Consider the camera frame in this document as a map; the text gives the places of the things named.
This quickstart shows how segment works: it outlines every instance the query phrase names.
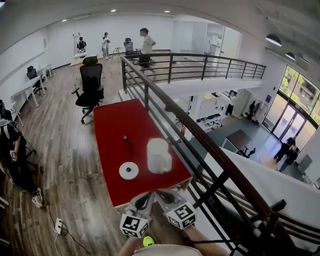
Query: white pitcher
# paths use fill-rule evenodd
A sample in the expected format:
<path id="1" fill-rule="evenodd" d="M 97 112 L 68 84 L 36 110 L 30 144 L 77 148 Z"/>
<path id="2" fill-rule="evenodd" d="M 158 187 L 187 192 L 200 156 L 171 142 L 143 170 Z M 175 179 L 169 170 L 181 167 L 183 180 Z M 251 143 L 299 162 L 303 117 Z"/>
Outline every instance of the white pitcher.
<path id="1" fill-rule="evenodd" d="M 162 174 L 171 171 L 172 157 L 169 145 L 162 138 L 152 138 L 146 146 L 147 165 L 150 172 Z"/>

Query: white disc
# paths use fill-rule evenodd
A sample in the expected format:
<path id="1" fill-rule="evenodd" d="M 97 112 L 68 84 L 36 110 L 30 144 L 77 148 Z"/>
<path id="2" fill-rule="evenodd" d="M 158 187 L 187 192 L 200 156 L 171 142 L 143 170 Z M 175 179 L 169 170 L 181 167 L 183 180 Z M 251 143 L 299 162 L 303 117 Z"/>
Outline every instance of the white disc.
<path id="1" fill-rule="evenodd" d="M 119 168 L 119 174 L 125 180 L 132 180 L 137 177 L 139 168 L 134 162 L 125 162 Z"/>

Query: recessed light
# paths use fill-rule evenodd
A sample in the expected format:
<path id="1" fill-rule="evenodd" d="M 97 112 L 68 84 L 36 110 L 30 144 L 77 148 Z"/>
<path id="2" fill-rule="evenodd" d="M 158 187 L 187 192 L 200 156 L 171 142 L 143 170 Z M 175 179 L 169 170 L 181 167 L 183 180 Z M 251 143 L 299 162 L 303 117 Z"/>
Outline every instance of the recessed light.
<path id="1" fill-rule="evenodd" d="M 292 52 L 287 52 L 287 53 L 285 54 L 285 56 L 287 56 L 289 59 L 291 59 L 291 60 L 293 60 L 293 61 L 296 60 L 295 55 L 294 55 Z"/>
<path id="2" fill-rule="evenodd" d="M 265 39 L 275 44 L 276 46 L 282 46 L 279 37 L 277 37 L 275 34 L 268 34 Z"/>

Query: red tabletop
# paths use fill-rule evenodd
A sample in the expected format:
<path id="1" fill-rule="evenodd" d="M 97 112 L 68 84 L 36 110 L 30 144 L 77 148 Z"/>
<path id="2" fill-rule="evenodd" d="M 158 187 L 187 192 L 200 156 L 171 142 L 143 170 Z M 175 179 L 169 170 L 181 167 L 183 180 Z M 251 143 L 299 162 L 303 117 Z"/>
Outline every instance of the red tabletop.
<path id="1" fill-rule="evenodd" d="M 148 170 L 149 139 L 164 136 L 138 99 L 95 107 L 93 119 L 102 170 L 114 207 L 129 203 L 141 193 L 170 188 L 191 178 L 171 147 L 171 171 L 155 174 Z M 131 143 L 131 154 L 124 135 Z M 120 176 L 119 167 L 125 162 L 137 164 L 136 178 L 126 180 Z"/>

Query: white power outlet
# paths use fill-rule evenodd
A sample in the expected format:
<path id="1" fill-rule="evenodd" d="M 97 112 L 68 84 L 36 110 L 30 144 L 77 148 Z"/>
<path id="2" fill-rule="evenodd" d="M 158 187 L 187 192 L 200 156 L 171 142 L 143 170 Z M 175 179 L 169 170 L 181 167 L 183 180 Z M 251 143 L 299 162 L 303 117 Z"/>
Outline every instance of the white power outlet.
<path id="1" fill-rule="evenodd" d="M 59 235 L 61 235 L 62 233 L 62 227 L 63 227 L 63 222 L 62 222 L 62 219 L 61 218 L 56 218 L 56 221 L 55 221 L 55 232 Z"/>

